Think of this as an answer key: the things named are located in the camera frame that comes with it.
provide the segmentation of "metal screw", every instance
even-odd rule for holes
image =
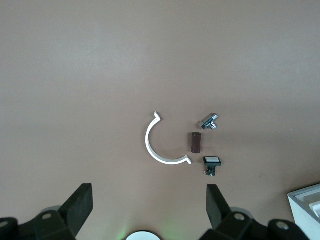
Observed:
[[[278,221],[276,226],[282,230],[289,230],[289,226],[285,224],[283,221]]]
[[[0,222],[0,228],[7,226],[9,223],[7,221]]]
[[[42,216],[42,219],[46,220],[46,219],[50,219],[51,217],[52,217],[51,213],[47,213],[47,214]]]
[[[237,220],[239,220],[239,221],[243,221],[243,220],[246,219],[245,216],[243,216],[241,213],[236,213],[236,214],[234,215],[234,218],[237,219]]]

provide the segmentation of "white c-shaped clip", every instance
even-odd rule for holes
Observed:
[[[146,134],[145,134],[145,146],[146,146],[146,149],[148,150],[148,152],[150,153],[150,155],[155,159],[157,160],[158,162],[160,163],[163,163],[163,164],[168,164],[168,165],[176,165],[176,164],[182,164],[184,162],[187,162],[188,164],[191,164],[191,160],[190,158],[185,155],[181,158],[178,158],[178,159],[166,159],[162,156],[159,156],[151,147],[150,145],[150,142],[149,142],[149,134],[150,134],[150,131],[151,129],[158,123],[161,121],[161,118],[159,116],[159,114],[155,111],[154,112],[154,116],[155,116],[155,119],[150,123],[148,129],[146,130]]]

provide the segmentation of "brown rubber stopper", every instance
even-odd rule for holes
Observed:
[[[199,132],[192,133],[191,152],[194,154],[199,154],[201,152],[201,133]]]

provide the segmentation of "white box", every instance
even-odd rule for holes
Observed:
[[[320,184],[288,194],[295,224],[310,240],[320,240]]]

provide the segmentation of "white round light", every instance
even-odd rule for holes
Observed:
[[[160,240],[160,238],[148,231],[137,231],[126,240]]]

